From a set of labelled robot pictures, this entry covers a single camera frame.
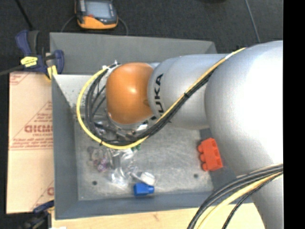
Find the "cardboard sheet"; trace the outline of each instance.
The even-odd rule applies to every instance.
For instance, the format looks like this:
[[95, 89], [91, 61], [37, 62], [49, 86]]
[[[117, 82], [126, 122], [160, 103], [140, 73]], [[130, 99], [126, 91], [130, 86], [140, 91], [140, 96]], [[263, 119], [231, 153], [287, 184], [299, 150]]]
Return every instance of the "cardboard sheet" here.
[[7, 213], [30, 212], [54, 198], [51, 81], [10, 74]]

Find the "yellow clamp label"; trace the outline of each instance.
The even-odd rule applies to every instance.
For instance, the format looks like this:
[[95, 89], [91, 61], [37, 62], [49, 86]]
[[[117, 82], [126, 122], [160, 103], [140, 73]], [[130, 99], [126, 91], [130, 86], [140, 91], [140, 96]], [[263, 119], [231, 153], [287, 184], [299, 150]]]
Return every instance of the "yellow clamp label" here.
[[37, 60], [38, 60], [37, 57], [26, 56], [23, 59], [21, 59], [20, 63], [25, 67], [30, 67], [33, 65], [37, 65]]
[[57, 74], [57, 69], [55, 65], [48, 67], [49, 78], [52, 79], [53, 74]]

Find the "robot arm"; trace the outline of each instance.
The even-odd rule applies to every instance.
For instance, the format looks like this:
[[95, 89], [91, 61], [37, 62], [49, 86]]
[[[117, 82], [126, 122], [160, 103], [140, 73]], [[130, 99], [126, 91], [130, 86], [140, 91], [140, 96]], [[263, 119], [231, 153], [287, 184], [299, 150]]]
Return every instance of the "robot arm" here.
[[[162, 118], [203, 73], [226, 55], [188, 55], [159, 64], [128, 63], [107, 75], [106, 117], [96, 121], [107, 140], [132, 135]], [[283, 42], [230, 55], [171, 118], [171, 125], [210, 128], [236, 175], [283, 163]], [[253, 195], [267, 229], [283, 228], [283, 178]]]

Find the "clamp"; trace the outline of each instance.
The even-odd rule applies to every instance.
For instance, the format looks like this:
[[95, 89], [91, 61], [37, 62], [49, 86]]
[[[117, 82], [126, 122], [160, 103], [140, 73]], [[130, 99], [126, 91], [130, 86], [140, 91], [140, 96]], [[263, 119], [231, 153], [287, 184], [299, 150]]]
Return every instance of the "clamp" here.
[[[55, 50], [51, 55], [45, 57], [37, 54], [36, 42], [39, 31], [23, 30], [15, 36], [18, 48], [23, 52], [21, 60], [24, 71], [37, 71], [46, 74], [51, 78], [52, 73], [57, 74], [63, 71], [64, 57], [62, 50]], [[48, 66], [48, 60], [55, 60], [55, 65]]]

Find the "cable bundle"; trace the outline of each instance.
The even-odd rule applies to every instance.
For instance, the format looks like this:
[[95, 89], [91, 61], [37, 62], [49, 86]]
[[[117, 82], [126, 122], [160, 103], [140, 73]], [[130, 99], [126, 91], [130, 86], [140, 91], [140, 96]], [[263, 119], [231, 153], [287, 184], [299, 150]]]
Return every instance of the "cable bundle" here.
[[[106, 67], [100, 71], [98, 71], [96, 74], [94, 74], [83, 86], [78, 100], [76, 104], [76, 112], [77, 112], [77, 118], [78, 121], [81, 125], [81, 127], [84, 129], [84, 131], [95, 141], [100, 143], [101, 145], [110, 147], [110, 148], [115, 148], [115, 149], [126, 149], [126, 148], [132, 148], [134, 146], [139, 145], [142, 143], [144, 140], [147, 138], [151, 137], [152, 135], [156, 134], [158, 131], [160, 131], [170, 120], [171, 118], [176, 114], [176, 112], [182, 107], [182, 105], [185, 103], [185, 101], [190, 98], [200, 87], [202, 87], [204, 84], [206, 84], [214, 72], [214, 70], [222, 64], [224, 61], [226, 61], [228, 58], [230, 58], [232, 55], [240, 52], [244, 48], [237, 50], [226, 57], [222, 58], [219, 60], [216, 64], [214, 64], [211, 68], [209, 68], [204, 74], [202, 74], [196, 82], [194, 82], [177, 100], [175, 103], [172, 104], [172, 106], [156, 121], [156, 123], [150, 127], [148, 130], [143, 132], [142, 134], [139, 134], [138, 136], [131, 138], [131, 141], [109, 141], [106, 140], [99, 132], [96, 131], [96, 128], [98, 128], [98, 125], [94, 122], [94, 114], [97, 111], [96, 107], [94, 111], [93, 110], [93, 105], [96, 102], [97, 97], [92, 101], [93, 98], [93, 93], [100, 84], [100, 81], [102, 80], [103, 76], [108, 72], [109, 69], [112, 69], [113, 67], [117, 66], [116, 64], [111, 65], [109, 67]], [[90, 130], [86, 127], [84, 124], [82, 118], [81, 118], [81, 112], [80, 112], [80, 107], [81, 107], [81, 100], [84, 95], [85, 90], [87, 87], [90, 86], [87, 97], [86, 97], [86, 102], [85, 102], [85, 119], [87, 122], [88, 127]]]
[[[224, 185], [223, 187], [216, 190], [213, 194], [211, 194], [204, 203], [199, 207], [195, 216], [191, 220], [187, 229], [194, 229], [197, 222], [200, 220], [200, 224], [197, 229], [202, 229], [208, 219], [217, 212], [224, 205], [228, 205], [229, 203], [235, 201], [236, 199], [241, 197], [241, 200], [236, 204], [234, 209], [231, 211], [228, 216], [226, 222], [224, 223], [223, 229], [227, 228], [231, 218], [234, 213], [240, 207], [240, 205], [245, 201], [247, 197], [251, 194], [259, 190], [262, 186], [271, 182], [275, 178], [279, 177], [283, 174], [283, 164], [279, 164], [276, 166], [266, 167], [260, 169], [259, 171], [252, 172], [250, 174], [244, 175], [240, 178], [233, 180], [232, 182]], [[223, 198], [225, 195], [234, 192], [230, 197], [223, 200], [220, 204], [218, 204], [215, 208], [213, 208], [209, 213], [204, 214], [204, 212], [216, 201]]]

